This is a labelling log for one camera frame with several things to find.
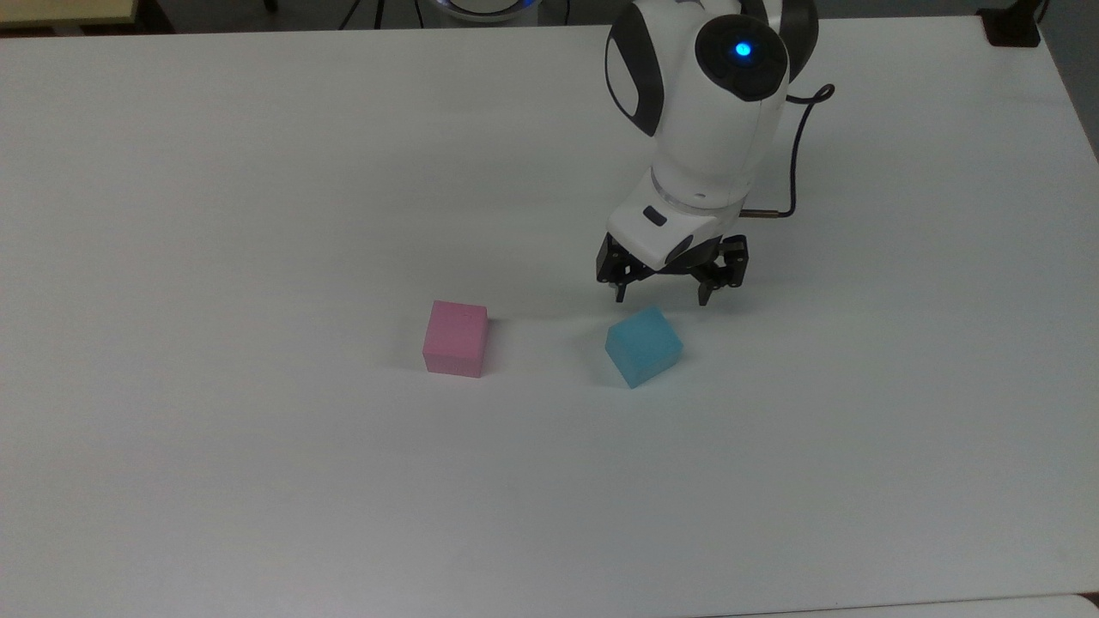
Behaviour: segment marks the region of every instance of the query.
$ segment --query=foam block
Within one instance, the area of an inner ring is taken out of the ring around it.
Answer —
[[[423,340],[423,361],[432,373],[480,377],[487,340],[488,309],[436,300]]]
[[[682,342],[656,307],[607,330],[607,354],[630,388],[675,365],[682,351]]]

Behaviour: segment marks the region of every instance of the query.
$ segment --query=black strip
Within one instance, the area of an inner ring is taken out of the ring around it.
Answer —
[[[786,2],[782,2],[782,12],[786,12]],[[767,9],[763,5],[763,0],[741,0],[741,14],[768,23]]]
[[[786,53],[790,56],[790,81],[793,81],[806,67],[809,56],[817,47],[817,35],[820,32],[818,21],[817,4],[813,0],[782,2],[782,22],[778,35],[786,44]]]
[[[645,210],[642,210],[641,213],[645,216],[645,219],[655,223],[657,228],[668,222],[668,218],[657,212],[652,206],[646,206]]]
[[[637,87],[637,111],[631,115],[622,109],[622,103],[614,97],[614,90],[611,88],[611,78],[607,73],[604,59],[603,75],[607,78],[607,89],[611,91],[611,98],[614,99],[619,110],[632,120],[637,129],[652,137],[656,134],[656,126],[664,113],[664,80],[660,77],[660,63],[656,58],[653,40],[648,36],[645,18],[636,4],[626,7],[614,20],[607,38],[607,52],[610,52],[612,42],[622,54],[630,77]]]

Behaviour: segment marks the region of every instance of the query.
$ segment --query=floor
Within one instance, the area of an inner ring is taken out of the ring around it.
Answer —
[[[430,0],[381,0],[384,29],[419,27],[415,1],[430,27],[437,23]],[[360,0],[348,30],[374,26],[379,0]],[[610,23],[629,0],[571,0],[570,24]],[[1091,147],[1099,156],[1099,1],[1050,0],[1042,31],[1076,104]],[[178,32],[335,30],[356,0],[279,0],[268,13],[263,0],[159,0]],[[821,18],[972,15],[981,7],[1002,8],[1010,0],[817,0]],[[543,24],[562,24],[566,0],[543,0]]]

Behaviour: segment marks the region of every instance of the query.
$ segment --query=black plastic part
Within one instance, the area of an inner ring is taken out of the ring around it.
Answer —
[[[698,304],[706,306],[710,295],[723,287],[741,287],[748,265],[747,239],[743,234],[725,240],[714,238],[684,252],[660,271],[653,271],[630,254],[613,236],[603,236],[596,258],[596,278],[614,287],[614,300],[625,299],[628,285],[653,275],[690,275],[699,283]]]
[[[641,213],[645,216],[645,219],[652,221],[657,228],[660,228],[668,222],[668,218],[657,212],[652,206],[646,206],[645,210],[642,210]]]
[[[750,43],[751,62],[732,49]],[[778,91],[789,64],[786,45],[766,22],[722,15],[706,23],[695,38],[695,57],[711,81],[743,101],[762,101]]]
[[[610,52],[611,45],[618,46],[630,77],[637,87],[637,110],[630,114],[614,97],[604,58],[603,77],[607,79],[607,89],[610,90],[611,99],[614,99],[618,109],[632,120],[637,129],[652,137],[656,134],[660,114],[664,113],[664,80],[660,77],[660,63],[656,58],[653,40],[648,36],[645,18],[635,4],[628,5],[611,25],[606,53]]]
[[[996,47],[1037,47],[1042,35],[1034,22],[1034,11],[1042,0],[1018,0],[1007,9],[980,9],[985,36]]]
[[[785,0],[782,2],[782,22],[778,35],[786,44],[790,55],[790,81],[806,68],[809,56],[817,47],[817,36],[820,33],[817,4],[813,0]]]
[[[669,251],[668,254],[664,257],[664,265],[665,266],[670,265],[671,262],[675,261],[675,258],[679,257],[679,254],[687,251],[687,247],[690,246],[690,243],[692,242],[695,242],[695,235],[687,234],[687,238],[679,241],[679,244],[674,246],[671,251]]]

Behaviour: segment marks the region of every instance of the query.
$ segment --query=black cable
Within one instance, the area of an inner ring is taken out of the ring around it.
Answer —
[[[386,12],[386,0],[378,0],[378,10],[374,11],[374,30],[381,30],[381,13]]]
[[[806,111],[801,114],[798,132],[793,134],[793,147],[790,148],[790,209],[786,212],[779,212],[776,216],[778,219],[786,219],[792,216],[793,211],[798,209],[798,146],[801,145],[801,132],[806,130],[806,121],[809,120],[809,112],[813,111],[813,106],[831,99],[834,93],[835,86],[825,84],[815,95],[808,99],[789,95],[786,97],[788,102],[806,106]]]
[[[355,0],[355,3],[351,5],[351,10],[347,11],[347,16],[344,18],[343,23],[340,24],[340,27],[337,30],[343,30],[343,29],[347,27],[347,22],[349,22],[351,21],[351,16],[355,14],[355,9],[358,8],[358,3],[360,1],[362,0]]]
[[[1050,8],[1050,0],[1045,0],[1045,2],[1042,4],[1042,11],[1039,12],[1037,19],[1034,20],[1034,23],[1042,23],[1042,20],[1045,19],[1045,10],[1048,8]]]

